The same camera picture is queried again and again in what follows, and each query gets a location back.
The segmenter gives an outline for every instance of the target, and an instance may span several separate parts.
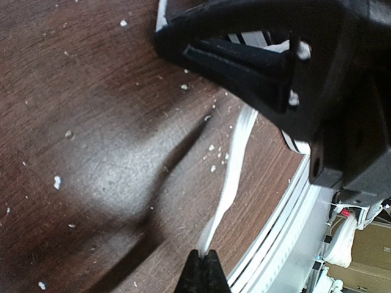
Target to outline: white crumb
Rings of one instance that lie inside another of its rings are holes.
[[[292,107],[300,105],[299,95],[291,90],[288,102]]]
[[[54,187],[55,189],[57,189],[57,190],[60,190],[61,182],[62,182],[61,177],[56,175],[56,176],[54,177],[54,184],[53,184],[53,187]]]
[[[46,290],[46,285],[45,285],[44,282],[39,282],[39,283],[38,283],[38,286],[39,286],[39,288],[41,288],[42,290]]]
[[[73,131],[68,130],[68,131],[65,133],[64,136],[65,136],[66,139],[72,139],[72,137],[73,137]]]

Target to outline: black clip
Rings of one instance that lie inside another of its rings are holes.
[[[214,0],[167,19],[155,46],[162,58],[225,87],[292,139],[311,142],[323,121],[342,114],[364,73],[389,55],[390,11],[385,0]],[[264,30],[287,33],[290,50],[276,54],[213,39]],[[299,40],[311,47],[309,62],[295,62]],[[298,106],[289,106],[290,90]]]
[[[231,293],[215,250],[204,259],[190,252],[174,293]]]

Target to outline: black plastic part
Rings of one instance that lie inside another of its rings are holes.
[[[343,176],[343,142],[338,124],[323,125],[311,143],[310,182],[335,187]]]
[[[312,269],[313,269],[313,270],[320,270],[321,267],[322,267],[322,263],[321,263],[321,262],[318,262],[318,261],[315,261],[315,262],[313,263]]]
[[[326,235],[326,237],[324,238],[323,242],[330,244],[331,240],[332,240],[332,237],[330,235]]]
[[[346,189],[376,194],[379,200],[391,194],[391,74],[366,75],[357,100],[345,117]]]
[[[242,96],[249,104],[262,96],[265,106],[277,113],[286,112],[294,64],[289,51],[279,54],[208,39],[188,45],[183,57],[184,67]]]
[[[201,259],[192,250],[174,293],[231,293],[216,251]]]
[[[390,0],[214,0],[167,23],[156,52],[310,142],[311,182],[372,203],[391,193]],[[213,39],[252,31],[269,32],[269,43],[288,36],[290,50]],[[296,58],[300,40],[311,47],[308,62]]]

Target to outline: wooden table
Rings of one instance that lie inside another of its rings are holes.
[[[217,205],[242,103],[157,58],[156,9],[0,4],[0,292],[173,291]],[[226,273],[300,160],[259,116],[212,244]]]

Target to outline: white plastic strip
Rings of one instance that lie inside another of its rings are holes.
[[[236,267],[231,272],[230,276],[228,277],[228,284],[230,286],[232,286],[234,282],[238,279],[238,277],[243,273],[248,263],[253,259],[256,252],[260,249],[262,243],[264,243],[265,238],[268,236],[270,230],[276,225],[276,221],[280,218],[283,209],[287,205],[287,202],[288,200],[290,200],[294,191],[302,189],[303,185],[305,184],[305,179],[304,179],[305,176],[303,176],[302,174],[305,172],[306,168],[308,168],[308,161],[309,161],[308,156],[303,158],[300,166],[296,170],[296,173],[291,180],[291,184],[288,186],[288,189],[285,191],[283,197],[281,198],[276,209],[270,216],[269,220],[266,222],[266,225],[263,227],[261,233],[258,235],[256,240],[252,243],[252,245],[248,249],[247,253],[242,257],[240,262],[236,265]]]
[[[166,20],[167,0],[160,0],[158,7],[158,17],[156,19],[156,31],[160,31],[163,26],[167,25]]]
[[[258,112],[248,105],[243,106],[242,111],[239,114],[238,122],[236,123],[231,140],[231,157],[228,161],[220,202],[216,212],[204,227],[197,244],[197,249],[201,257],[204,257],[208,252],[214,233],[216,232],[224,213],[230,208],[235,200],[247,141],[249,140],[257,115]]]
[[[303,159],[305,165],[308,166],[309,158],[306,156]],[[247,264],[246,268],[243,270],[241,276],[232,286],[231,290],[233,293],[248,292],[248,289],[251,287],[255,281],[256,277],[259,276],[257,271],[264,268],[265,264],[268,262],[268,259],[273,254],[276,246],[282,241],[287,229],[290,226],[290,223],[293,220],[293,216],[296,214],[296,211],[299,209],[300,202],[304,194],[308,191],[308,170],[305,168],[303,173],[299,175],[298,184],[292,190],[288,202],[283,206],[282,211],[278,215],[278,219],[273,223],[273,226],[266,230],[266,237],[262,243],[259,244],[258,250],[253,255],[251,261]]]

